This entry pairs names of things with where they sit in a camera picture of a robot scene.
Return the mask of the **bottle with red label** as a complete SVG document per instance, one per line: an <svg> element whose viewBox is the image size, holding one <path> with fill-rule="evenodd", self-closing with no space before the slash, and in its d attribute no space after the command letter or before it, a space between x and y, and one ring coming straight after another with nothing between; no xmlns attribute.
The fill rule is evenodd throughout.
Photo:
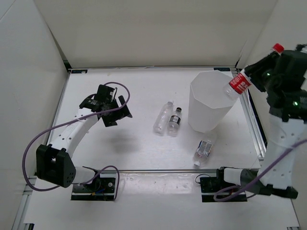
<svg viewBox="0 0 307 230"><path fill-rule="evenodd" d="M265 56L267 56L268 54L280 54L281 55L283 51L284 51L284 47L281 44L276 43ZM265 71L260 70L260 71L255 72L254 74L259 74L259 75L262 76ZM230 98L231 100L236 100L244 91L246 91L246 89L250 85L252 85L250 78L249 78L250 74L253 74L253 73L245 73L244 68L243 68L237 74L237 76L235 76L232 80L230 80L224 86L223 91L224 91L225 95L228 96L228 98Z"/></svg>

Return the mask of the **clear bottle white cap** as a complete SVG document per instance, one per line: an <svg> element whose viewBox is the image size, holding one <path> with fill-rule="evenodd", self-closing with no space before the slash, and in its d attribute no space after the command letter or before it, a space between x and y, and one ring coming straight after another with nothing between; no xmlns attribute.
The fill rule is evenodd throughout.
<svg viewBox="0 0 307 230"><path fill-rule="evenodd" d="M163 105L154 125L153 125L153 132L158 135L163 135L166 129L166 125L169 121L169 118L173 112L173 101L168 101L166 104Z"/></svg>

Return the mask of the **bottle with blue-white label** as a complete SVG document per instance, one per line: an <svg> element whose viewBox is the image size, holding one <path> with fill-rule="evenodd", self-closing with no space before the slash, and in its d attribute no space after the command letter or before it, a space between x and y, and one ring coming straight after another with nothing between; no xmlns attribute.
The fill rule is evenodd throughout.
<svg viewBox="0 0 307 230"><path fill-rule="evenodd" d="M201 167L209 158L213 146L216 142L217 134L213 131L206 132L196 148L193 164L195 167Z"/></svg>

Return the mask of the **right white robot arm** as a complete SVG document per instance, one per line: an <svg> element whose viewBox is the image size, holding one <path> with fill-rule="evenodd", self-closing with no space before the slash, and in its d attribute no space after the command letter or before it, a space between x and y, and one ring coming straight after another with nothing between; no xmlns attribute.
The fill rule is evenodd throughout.
<svg viewBox="0 0 307 230"><path fill-rule="evenodd" d="M216 178L220 191L234 184L239 191L221 198L231 199L243 191L259 195L275 195L296 199L298 192L292 187L292 170L296 147L305 141L300 136L307 127L307 92L301 87L307 71L307 54L302 50L285 50L270 54L246 66L225 88L225 94L235 100L250 85L267 93L270 135L265 158L258 171L221 168L223 175Z"/></svg>

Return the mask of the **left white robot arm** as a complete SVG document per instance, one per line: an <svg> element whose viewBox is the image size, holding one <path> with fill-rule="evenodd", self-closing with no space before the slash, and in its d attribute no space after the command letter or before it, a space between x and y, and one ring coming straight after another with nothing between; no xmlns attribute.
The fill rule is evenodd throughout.
<svg viewBox="0 0 307 230"><path fill-rule="evenodd" d="M90 192L100 188L101 181L94 170L77 167L72 162L73 154L93 125L102 119L106 127L116 126L125 117L132 118L123 96L119 96L121 106L115 99L98 100L87 97L79 105L76 122L48 145L40 145L36 150L36 169L39 179L67 188L71 184L83 184Z"/></svg>

